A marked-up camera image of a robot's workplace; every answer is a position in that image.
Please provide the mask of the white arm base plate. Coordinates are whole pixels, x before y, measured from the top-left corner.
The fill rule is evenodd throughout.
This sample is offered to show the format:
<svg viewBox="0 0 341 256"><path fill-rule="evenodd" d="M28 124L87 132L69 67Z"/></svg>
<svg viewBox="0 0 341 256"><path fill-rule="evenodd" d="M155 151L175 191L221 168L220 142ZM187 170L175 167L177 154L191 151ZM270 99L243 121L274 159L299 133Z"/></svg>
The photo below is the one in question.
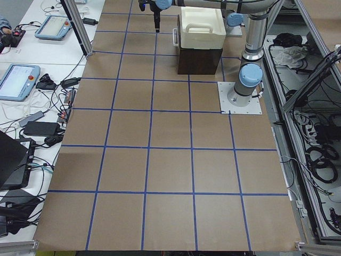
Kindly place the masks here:
<svg viewBox="0 0 341 256"><path fill-rule="evenodd" d="M235 82L217 82L221 114L261 115L259 96L254 89L252 95L241 96L234 90Z"/></svg>

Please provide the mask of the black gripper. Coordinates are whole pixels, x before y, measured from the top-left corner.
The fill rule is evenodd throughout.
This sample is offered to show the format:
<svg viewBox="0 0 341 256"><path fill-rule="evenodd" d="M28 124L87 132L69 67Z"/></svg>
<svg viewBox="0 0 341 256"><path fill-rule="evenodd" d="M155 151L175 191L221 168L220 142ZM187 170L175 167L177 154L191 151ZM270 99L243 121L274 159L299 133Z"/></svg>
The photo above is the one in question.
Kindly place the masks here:
<svg viewBox="0 0 341 256"><path fill-rule="evenodd" d="M146 5L149 5L150 10L153 12L155 31L160 32L160 12L164 9L164 1L156 0L138 0L139 8L142 12L145 11Z"/></svg>

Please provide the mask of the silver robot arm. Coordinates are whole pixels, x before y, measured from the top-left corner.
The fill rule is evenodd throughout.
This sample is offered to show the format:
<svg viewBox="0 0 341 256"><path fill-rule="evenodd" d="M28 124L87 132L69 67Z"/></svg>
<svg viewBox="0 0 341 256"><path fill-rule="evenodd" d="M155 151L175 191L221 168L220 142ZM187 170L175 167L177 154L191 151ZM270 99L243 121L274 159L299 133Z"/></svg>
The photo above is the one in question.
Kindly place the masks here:
<svg viewBox="0 0 341 256"><path fill-rule="evenodd" d="M220 82L221 110L244 109L254 102L263 71L263 44L269 14L279 1L139 1L144 11L153 12L155 30L160 31L161 12L178 6L180 13L173 29L178 48L178 73L215 74L223 54L235 57L241 51L236 81Z"/></svg>
<svg viewBox="0 0 341 256"><path fill-rule="evenodd" d="M231 12L226 16L225 20L227 27L236 27L243 23L243 14Z"/></svg>

